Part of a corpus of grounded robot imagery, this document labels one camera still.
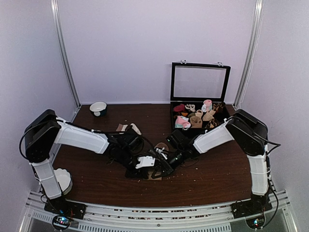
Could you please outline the tan brown ribbed sock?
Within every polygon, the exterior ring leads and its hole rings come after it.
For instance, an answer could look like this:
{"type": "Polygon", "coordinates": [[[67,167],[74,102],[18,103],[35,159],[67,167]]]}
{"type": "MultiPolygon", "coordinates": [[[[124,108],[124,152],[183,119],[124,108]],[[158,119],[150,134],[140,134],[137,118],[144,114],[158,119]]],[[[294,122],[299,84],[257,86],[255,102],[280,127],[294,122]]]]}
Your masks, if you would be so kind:
{"type": "Polygon", "coordinates": [[[172,173],[173,169],[168,163],[169,147],[167,144],[160,142],[154,148],[150,148],[147,153],[154,158],[154,165],[148,171],[151,180],[161,179],[172,173]]]}

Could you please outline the cream and brown sock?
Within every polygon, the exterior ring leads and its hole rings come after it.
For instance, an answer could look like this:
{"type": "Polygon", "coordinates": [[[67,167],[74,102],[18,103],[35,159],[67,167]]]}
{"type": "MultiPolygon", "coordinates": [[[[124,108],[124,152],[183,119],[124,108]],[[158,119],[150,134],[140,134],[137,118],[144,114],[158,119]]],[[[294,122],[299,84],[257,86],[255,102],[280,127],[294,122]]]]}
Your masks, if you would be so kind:
{"type": "Polygon", "coordinates": [[[139,128],[134,124],[118,124],[116,131],[128,131],[129,129],[133,129],[138,135],[142,135],[139,128]]]}

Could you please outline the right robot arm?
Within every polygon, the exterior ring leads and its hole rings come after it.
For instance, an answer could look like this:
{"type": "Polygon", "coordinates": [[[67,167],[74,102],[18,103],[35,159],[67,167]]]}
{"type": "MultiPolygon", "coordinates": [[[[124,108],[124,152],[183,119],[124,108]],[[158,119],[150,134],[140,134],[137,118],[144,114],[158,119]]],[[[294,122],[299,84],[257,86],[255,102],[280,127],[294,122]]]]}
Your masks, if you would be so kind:
{"type": "Polygon", "coordinates": [[[251,194],[254,198],[248,201],[247,208],[256,214],[265,207],[264,196],[268,194],[271,168],[268,161],[270,140],[268,127],[264,122],[239,109],[223,122],[194,138],[187,138],[184,133],[176,130],[167,140],[173,146],[173,152],[160,145],[155,146],[154,150],[172,170],[187,159],[195,159],[214,149],[226,147],[226,153],[232,148],[238,149],[249,160],[251,194]]]}

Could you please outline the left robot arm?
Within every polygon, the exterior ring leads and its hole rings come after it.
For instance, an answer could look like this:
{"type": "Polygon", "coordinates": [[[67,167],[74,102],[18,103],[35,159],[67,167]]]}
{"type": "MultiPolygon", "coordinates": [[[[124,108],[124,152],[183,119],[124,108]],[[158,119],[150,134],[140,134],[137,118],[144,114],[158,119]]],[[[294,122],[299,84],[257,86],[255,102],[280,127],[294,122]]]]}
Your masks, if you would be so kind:
{"type": "Polygon", "coordinates": [[[47,109],[25,128],[18,148],[20,155],[33,168],[47,199],[51,200],[50,206],[58,214],[64,215],[70,207],[63,199],[63,190],[50,161],[50,152],[54,146],[71,147],[97,155],[109,152],[112,159],[127,171],[135,172],[155,164],[155,159],[150,155],[137,156],[144,143],[142,134],[132,126],[120,131],[88,129],[47,109]]]}

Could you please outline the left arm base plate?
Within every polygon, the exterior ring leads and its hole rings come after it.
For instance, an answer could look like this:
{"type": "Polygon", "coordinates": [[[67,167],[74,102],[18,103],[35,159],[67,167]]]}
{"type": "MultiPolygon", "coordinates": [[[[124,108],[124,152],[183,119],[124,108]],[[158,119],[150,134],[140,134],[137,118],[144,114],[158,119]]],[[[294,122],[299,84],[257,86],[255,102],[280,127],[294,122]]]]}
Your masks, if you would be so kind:
{"type": "Polygon", "coordinates": [[[67,202],[64,209],[56,210],[49,203],[46,203],[44,210],[73,219],[83,219],[86,211],[86,205],[83,203],[67,202]]]}

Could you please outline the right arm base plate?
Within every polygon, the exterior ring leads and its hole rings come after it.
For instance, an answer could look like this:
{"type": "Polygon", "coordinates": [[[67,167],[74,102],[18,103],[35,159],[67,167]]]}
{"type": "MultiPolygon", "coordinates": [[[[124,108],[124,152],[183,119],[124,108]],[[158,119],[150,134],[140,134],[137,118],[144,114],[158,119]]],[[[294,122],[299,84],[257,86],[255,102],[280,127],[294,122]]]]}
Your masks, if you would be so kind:
{"type": "Polygon", "coordinates": [[[236,201],[231,204],[231,211],[234,218],[248,217],[262,214],[264,211],[271,210],[272,204],[267,202],[265,205],[256,203],[253,200],[236,201]]]}

